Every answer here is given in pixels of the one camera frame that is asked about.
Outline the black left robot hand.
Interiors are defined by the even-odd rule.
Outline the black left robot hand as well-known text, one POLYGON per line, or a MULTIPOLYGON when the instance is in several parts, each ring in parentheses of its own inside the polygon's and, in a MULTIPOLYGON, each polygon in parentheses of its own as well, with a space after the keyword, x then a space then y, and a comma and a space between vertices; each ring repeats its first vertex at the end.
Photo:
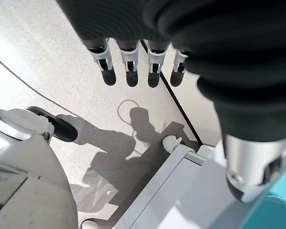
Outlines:
POLYGON ((60 0, 81 41, 146 39, 185 51, 222 132, 230 191, 256 199, 286 147, 286 0, 60 0))

